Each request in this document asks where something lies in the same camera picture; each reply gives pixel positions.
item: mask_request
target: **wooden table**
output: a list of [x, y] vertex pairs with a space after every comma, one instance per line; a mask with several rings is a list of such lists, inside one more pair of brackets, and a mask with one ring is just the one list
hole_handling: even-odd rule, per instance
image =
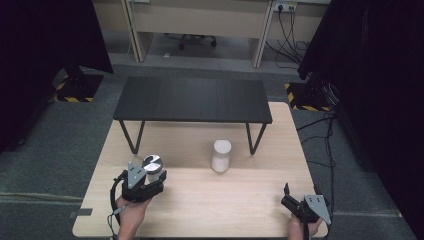
[[[138, 237], [284, 237], [290, 212], [281, 205], [286, 182], [298, 200], [313, 194], [313, 183], [300, 141], [285, 103], [269, 103], [273, 124], [268, 126], [255, 155], [246, 144], [244, 124], [147, 122], [141, 154], [128, 151], [117, 121], [112, 123], [73, 233], [78, 237], [108, 237], [111, 213], [109, 190], [113, 178], [129, 161], [141, 164], [150, 154], [162, 157], [168, 170], [164, 192], [148, 207]], [[132, 137], [139, 122], [128, 124]], [[252, 126], [259, 132], [260, 126]], [[211, 169], [213, 144], [232, 144], [230, 168]], [[115, 231], [118, 224], [114, 222]], [[316, 236], [327, 233], [322, 224]]]

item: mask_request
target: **black curtain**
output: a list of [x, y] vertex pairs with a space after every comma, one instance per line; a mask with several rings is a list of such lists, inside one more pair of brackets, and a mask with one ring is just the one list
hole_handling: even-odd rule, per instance
[[30, 128], [66, 65], [113, 73], [91, 1], [0, 1], [0, 152]]
[[339, 90], [353, 142], [418, 239], [424, 239], [423, 5], [332, 0], [298, 70], [303, 79], [312, 73], [307, 86], [332, 83]]

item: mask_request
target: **metal frame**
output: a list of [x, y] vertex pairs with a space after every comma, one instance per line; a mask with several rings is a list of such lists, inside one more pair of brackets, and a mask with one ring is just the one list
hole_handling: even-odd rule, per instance
[[[136, 145], [134, 147], [134, 144], [131, 141], [130, 135], [128, 134], [128, 130], [125, 127], [124, 120], [119, 120], [119, 124], [121, 125], [122, 130], [124, 131], [125, 138], [127, 139], [128, 144], [130, 145], [131, 152], [133, 154], [138, 154], [138, 150], [140, 149], [141, 136], [143, 135], [143, 129], [144, 129], [145, 123], [146, 123], [146, 121], [141, 122], [140, 130], [139, 130], [138, 136], [137, 136], [137, 142], [136, 142]], [[256, 139], [256, 142], [255, 142], [255, 146], [253, 146], [252, 137], [251, 137], [251, 134], [250, 134], [250, 126], [249, 126], [249, 123], [246, 123], [247, 139], [249, 141], [249, 149], [250, 149], [251, 155], [255, 155], [256, 149], [259, 146], [259, 142], [261, 141], [262, 135], [265, 132], [266, 125], [267, 125], [267, 123], [262, 124], [261, 130], [259, 131], [258, 138]]]

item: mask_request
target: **human hand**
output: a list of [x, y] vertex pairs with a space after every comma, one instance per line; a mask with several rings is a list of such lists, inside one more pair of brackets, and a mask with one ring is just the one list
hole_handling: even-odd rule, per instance
[[[303, 240], [303, 224], [293, 213], [291, 214], [291, 221], [288, 229], [289, 240]], [[309, 235], [313, 236], [318, 232], [319, 225], [322, 219], [319, 218], [315, 223], [308, 223]]]
[[147, 205], [149, 205], [151, 201], [152, 199], [142, 203], [131, 203], [123, 199], [122, 196], [116, 200], [116, 206], [118, 208], [126, 205], [125, 209], [119, 213], [121, 226], [118, 232], [118, 240], [132, 240], [134, 238], [138, 227], [144, 220]]

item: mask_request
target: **power outlet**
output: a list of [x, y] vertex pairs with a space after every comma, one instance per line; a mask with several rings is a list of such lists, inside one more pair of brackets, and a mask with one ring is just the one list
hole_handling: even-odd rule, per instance
[[150, 0], [132, 0], [132, 1], [134, 1], [134, 3], [150, 3]]
[[274, 11], [279, 12], [279, 6], [283, 7], [282, 12], [295, 12], [297, 7], [297, 2], [288, 2], [288, 1], [276, 1], [274, 5]]

